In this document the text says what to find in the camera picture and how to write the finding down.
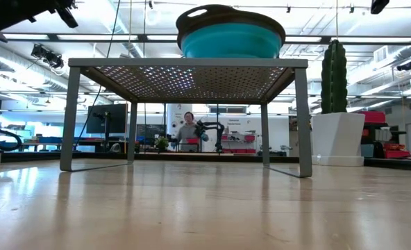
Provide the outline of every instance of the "ceiling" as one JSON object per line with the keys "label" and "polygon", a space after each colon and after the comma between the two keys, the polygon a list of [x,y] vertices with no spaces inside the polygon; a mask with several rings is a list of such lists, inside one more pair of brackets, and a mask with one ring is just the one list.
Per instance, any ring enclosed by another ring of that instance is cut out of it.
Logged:
{"label": "ceiling", "polygon": [[[233,6],[238,10],[247,10],[263,15],[267,15],[278,21],[286,30],[287,35],[349,35],[349,36],[408,36],[411,37],[411,1],[391,1],[390,4],[379,15],[369,13],[370,0],[357,1],[338,1],[338,18],[336,18],[335,0],[220,0],[220,1],[199,1],[199,0],[166,0],[152,1],[153,8],[150,8],[149,1],[120,1],[116,34],[177,34],[175,26],[177,17],[183,12],[196,6],[219,3]],[[68,28],[57,14],[44,12],[38,15],[35,23],[29,21],[21,22],[4,30],[4,33],[38,33],[38,34],[111,34],[115,22],[115,14],[118,0],[84,0],[76,1],[77,9],[72,10],[72,15],[78,22],[77,28]],[[107,42],[0,42],[0,57],[6,60],[20,62],[25,60],[30,64],[37,63],[44,70],[39,75],[27,74],[32,69],[26,69],[28,64],[21,63],[21,68],[17,68],[11,75],[0,71],[0,77],[10,81],[0,91],[14,90],[39,90],[47,94],[15,94],[21,97],[16,100],[29,102],[38,98],[42,101],[52,96],[57,101],[56,108],[62,109],[65,103],[65,96],[62,94],[54,95],[53,92],[64,92],[65,83],[68,76],[68,67],[51,72],[49,66],[42,62],[36,62],[31,56],[34,44],[40,43],[45,48],[54,53],[62,54],[68,58],[92,58],[92,57],[111,57],[118,58],[120,55],[130,55],[126,46],[121,42],[113,42],[109,51],[110,44]],[[146,58],[180,58],[181,50],[175,42],[172,43],[134,43],[135,50]],[[411,60],[410,58],[399,58],[390,60],[384,65],[371,64],[374,60],[374,52],[380,49],[380,45],[346,45],[347,68],[349,73],[349,94],[360,95],[389,95],[401,94],[402,91],[411,88],[411,80],[407,79],[411,75],[409,72],[394,72],[392,68],[399,63]],[[319,81],[321,75],[321,61],[323,59],[326,45],[305,45],[305,44],[286,44],[280,51],[281,58],[305,58],[309,60],[308,80],[309,93],[319,94]],[[403,46],[389,47],[389,56],[392,52],[400,51]],[[22,75],[22,81],[14,81]],[[33,83],[34,79],[41,76],[42,85]],[[396,79],[403,79],[397,85],[391,85],[382,90],[373,91],[379,86],[391,83]],[[87,78],[82,78],[82,90],[84,92],[97,92],[99,86]],[[294,94],[294,86],[291,85],[282,94]],[[13,99],[13,95],[0,94],[0,99]],[[102,96],[102,103],[121,100],[115,95]],[[87,98],[81,104],[86,108],[94,101],[94,97]],[[293,98],[278,98],[276,101],[285,102],[286,105],[293,107]],[[319,107],[319,98],[310,99],[312,108]],[[367,103],[360,98],[350,99],[352,106],[361,103],[361,107],[374,105],[383,102],[383,99],[367,99]]]}

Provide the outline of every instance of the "hose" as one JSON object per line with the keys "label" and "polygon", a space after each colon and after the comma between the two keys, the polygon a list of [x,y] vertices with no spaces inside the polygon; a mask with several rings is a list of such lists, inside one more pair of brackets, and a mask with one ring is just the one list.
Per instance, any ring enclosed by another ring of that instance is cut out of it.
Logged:
{"label": "hose", "polygon": [[14,134],[14,133],[11,133],[11,132],[8,132],[8,131],[3,131],[1,129],[0,129],[0,133],[9,135],[11,137],[14,137],[17,141],[17,144],[14,147],[4,147],[4,146],[0,145],[1,150],[3,150],[3,151],[13,151],[13,150],[16,150],[16,149],[20,148],[20,146],[22,146],[22,141],[20,140],[20,137],[18,135]]}

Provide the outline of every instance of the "white planter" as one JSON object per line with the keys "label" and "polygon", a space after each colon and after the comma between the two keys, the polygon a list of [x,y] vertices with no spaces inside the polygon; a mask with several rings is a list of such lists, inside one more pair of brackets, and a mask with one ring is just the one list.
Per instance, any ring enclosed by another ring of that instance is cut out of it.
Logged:
{"label": "white planter", "polygon": [[331,113],[312,118],[312,163],[314,165],[364,165],[360,153],[364,115]]}

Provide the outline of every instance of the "metal table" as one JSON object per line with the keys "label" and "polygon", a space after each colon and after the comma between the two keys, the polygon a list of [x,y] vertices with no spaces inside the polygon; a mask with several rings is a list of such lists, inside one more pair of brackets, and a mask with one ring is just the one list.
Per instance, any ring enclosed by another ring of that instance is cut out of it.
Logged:
{"label": "metal table", "polygon": [[[262,162],[269,168],[267,104],[295,81],[300,165],[296,177],[312,176],[308,108],[308,61],[303,59],[72,58],[65,108],[60,169],[72,168],[72,148],[81,74],[131,102],[129,138],[135,138],[138,103],[261,105]],[[128,163],[133,163],[134,140]]]}

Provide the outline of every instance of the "potted plant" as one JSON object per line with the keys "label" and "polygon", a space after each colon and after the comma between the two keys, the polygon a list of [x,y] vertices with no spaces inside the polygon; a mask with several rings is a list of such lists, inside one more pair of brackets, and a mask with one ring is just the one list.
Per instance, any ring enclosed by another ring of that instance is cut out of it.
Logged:
{"label": "potted plant", "polygon": [[169,140],[164,136],[160,136],[156,139],[155,145],[158,148],[158,153],[166,152],[167,147],[169,146]]}
{"label": "potted plant", "polygon": [[324,53],[321,114],[312,118],[313,164],[364,165],[360,155],[364,115],[347,113],[346,87],[346,50],[333,40]]}

